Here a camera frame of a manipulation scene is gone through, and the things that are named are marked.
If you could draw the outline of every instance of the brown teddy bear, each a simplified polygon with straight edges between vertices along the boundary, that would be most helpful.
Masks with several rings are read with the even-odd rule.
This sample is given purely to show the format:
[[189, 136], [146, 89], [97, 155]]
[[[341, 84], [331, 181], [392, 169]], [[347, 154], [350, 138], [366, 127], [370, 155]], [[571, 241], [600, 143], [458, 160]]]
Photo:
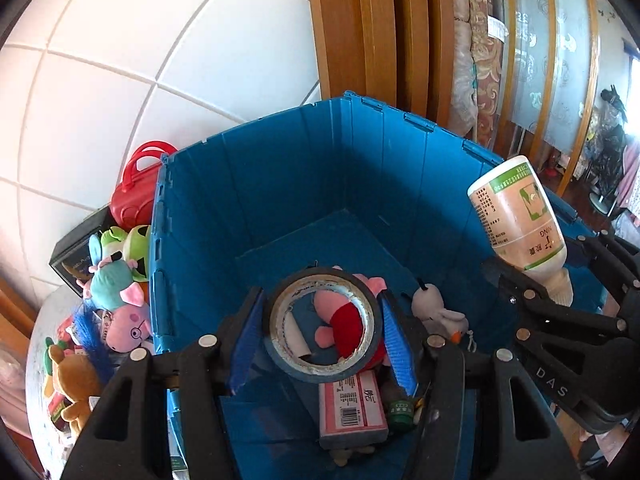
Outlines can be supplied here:
[[72, 402], [61, 416], [71, 426], [73, 436], [78, 437], [91, 415], [89, 397], [100, 396], [102, 384], [86, 355], [65, 356], [62, 348], [51, 345], [49, 356], [53, 361], [53, 387]]

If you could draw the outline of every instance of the white plush toy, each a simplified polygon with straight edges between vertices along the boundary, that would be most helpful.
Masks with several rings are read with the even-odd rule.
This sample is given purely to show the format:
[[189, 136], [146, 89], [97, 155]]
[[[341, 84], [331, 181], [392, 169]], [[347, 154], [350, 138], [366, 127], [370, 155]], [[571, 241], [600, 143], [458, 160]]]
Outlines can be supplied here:
[[438, 287], [418, 279], [420, 288], [411, 301], [411, 312], [429, 334], [439, 334], [459, 343], [469, 330], [469, 322], [461, 312], [447, 310]]

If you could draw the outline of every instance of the blue plastic bin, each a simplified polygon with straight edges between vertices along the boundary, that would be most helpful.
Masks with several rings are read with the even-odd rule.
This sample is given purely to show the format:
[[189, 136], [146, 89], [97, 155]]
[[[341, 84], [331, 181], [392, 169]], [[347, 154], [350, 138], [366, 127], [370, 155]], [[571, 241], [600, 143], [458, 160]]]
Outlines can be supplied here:
[[[448, 308], [466, 314], [480, 351], [509, 345], [515, 312], [481, 276], [480, 263], [493, 251], [466, 196], [500, 162], [424, 118], [351, 92], [169, 156], [152, 227], [156, 350], [178, 351], [214, 333], [250, 286], [269, 292], [315, 260], [383, 276], [397, 297], [412, 294], [420, 276], [440, 288]], [[593, 234], [566, 203], [550, 199], [565, 235]], [[602, 287], [588, 270], [570, 273], [574, 308], [595, 311]], [[299, 324], [313, 346], [315, 327]], [[176, 400], [170, 394], [179, 441]], [[414, 437], [337, 468], [317, 442], [317, 386], [284, 374], [264, 348], [223, 409], [247, 480], [399, 479]], [[472, 441], [473, 427], [465, 427], [467, 455]]]

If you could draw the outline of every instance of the white tile wall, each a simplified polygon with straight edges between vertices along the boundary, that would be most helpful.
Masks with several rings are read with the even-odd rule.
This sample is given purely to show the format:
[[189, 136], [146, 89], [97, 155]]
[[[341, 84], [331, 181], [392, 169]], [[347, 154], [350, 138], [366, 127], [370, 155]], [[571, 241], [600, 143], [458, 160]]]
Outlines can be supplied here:
[[0, 274], [38, 307], [55, 243], [142, 142], [319, 99], [308, 0], [33, 0], [0, 50]]

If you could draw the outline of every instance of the red handbag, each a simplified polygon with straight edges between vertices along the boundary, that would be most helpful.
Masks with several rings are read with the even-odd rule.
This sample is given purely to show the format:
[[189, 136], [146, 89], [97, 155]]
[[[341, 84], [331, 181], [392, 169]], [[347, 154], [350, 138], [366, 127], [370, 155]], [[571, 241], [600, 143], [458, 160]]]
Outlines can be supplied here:
[[160, 162], [139, 170], [138, 161], [145, 156], [160, 158], [163, 153], [171, 155], [176, 151], [168, 142], [151, 140], [131, 155], [122, 172], [122, 182], [116, 186], [110, 204], [113, 219], [124, 230], [131, 231], [137, 225], [151, 224]]

